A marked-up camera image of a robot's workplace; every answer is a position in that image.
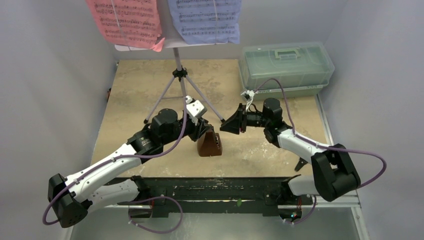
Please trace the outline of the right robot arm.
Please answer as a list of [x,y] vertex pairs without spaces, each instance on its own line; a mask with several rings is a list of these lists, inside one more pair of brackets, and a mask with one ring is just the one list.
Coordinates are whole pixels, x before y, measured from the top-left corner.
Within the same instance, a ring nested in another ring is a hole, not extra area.
[[261,111],[249,111],[247,105],[240,103],[235,113],[221,124],[220,131],[238,135],[247,127],[263,128],[269,143],[296,154],[312,166],[312,175],[295,175],[282,182],[280,196],[284,202],[292,204],[301,195],[318,195],[332,202],[361,185],[346,148],[296,134],[294,127],[284,122],[278,99],[267,98]]

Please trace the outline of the pink paper folder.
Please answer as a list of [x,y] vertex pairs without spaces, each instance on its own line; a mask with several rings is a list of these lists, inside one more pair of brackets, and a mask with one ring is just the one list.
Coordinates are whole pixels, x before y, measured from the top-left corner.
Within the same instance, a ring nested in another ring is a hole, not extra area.
[[86,0],[97,29],[114,45],[161,52],[165,42],[155,0]]

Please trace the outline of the brown wooden metronome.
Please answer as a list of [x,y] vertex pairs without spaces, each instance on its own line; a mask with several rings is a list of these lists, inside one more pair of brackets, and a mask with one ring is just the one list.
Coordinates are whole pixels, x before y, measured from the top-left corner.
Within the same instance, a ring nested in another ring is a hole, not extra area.
[[200,157],[216,157],[223,153],[222,142],[213,129],[204,133],[197,141],[197,153]]

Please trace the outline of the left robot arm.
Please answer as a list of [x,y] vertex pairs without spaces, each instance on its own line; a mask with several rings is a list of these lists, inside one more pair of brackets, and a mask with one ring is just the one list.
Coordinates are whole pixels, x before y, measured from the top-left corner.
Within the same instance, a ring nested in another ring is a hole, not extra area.
[[42,216],[43,224],[69,228],[98,208],[121,202],[146,203],[148,189],[134,180],[116,184],[109,184],[110,181],[150,159],[170,153],[184,137],[196,142],[213,130],[202,115],[202,111],[196,113],[185,107],[183,117],[178,118],[175,110],[164,108],[150,123],[94,165],[68,176],[57,173],[50,177],[49,204]]

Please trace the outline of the lilac perforated music stand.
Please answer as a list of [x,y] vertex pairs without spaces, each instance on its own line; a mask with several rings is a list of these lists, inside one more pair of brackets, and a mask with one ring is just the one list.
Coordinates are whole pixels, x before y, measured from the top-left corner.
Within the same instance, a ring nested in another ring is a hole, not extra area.
[[[197,46],[197,45],[208,45],[208,44],[193,44],[193,45],[190,45],[190,46]],[[182,84],[181,85],[182,86],[181,87],[181,90],[182,90],[182,93],[183,93],[183,97],[184,97],[184,95],[187,94],[186,93],[186,88],[184,86],[184,81],[187,80],[188,83],[191,84],[191,86],[196,90],[196,92],[202,97],[202,99],[204,100],[204,102],[207,103],[207,105],[211,108],[211,110],[216,114],[216,116],[219,118],[219,120],[223,123],[225,121],[225,119],[219,114],[219,112],[212,105],[212,103],[207,99],[207,97],[195,85],[195,83],[189,77],[188,72],[187,72],[187,69],[182,66],[178,47],[173,47],[172,49],[173,49],[174,59],[175,59],[175,62],[176,62],[176,70],[174,70],[172,72],[173,78],[169,81],[169,83],[165,87],[165,90],[163,91],[163,93],[161,94],[161,96],[156,101],[156,103],[155,103],[153,109],[150,111],[149,115],[144,119],[144,123],[145,124],[148,123],[148,121],[149,121],[150,117],[152,116],[154,110],[156,110],[156,108],[159,105],[160,101],[164,98],[164,95],[168,91],[168,88],[170,87],[171,83],[174,80],[176,80],[176,79],[178,79],[178,81],[181,82],[181,84]]]

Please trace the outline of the white sheet music pages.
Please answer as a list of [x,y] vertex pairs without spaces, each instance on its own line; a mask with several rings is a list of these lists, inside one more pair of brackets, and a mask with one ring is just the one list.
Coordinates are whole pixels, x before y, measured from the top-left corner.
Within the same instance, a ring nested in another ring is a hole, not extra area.
[[168,7],[188,45],[240,43],[240,0],[169,0]]

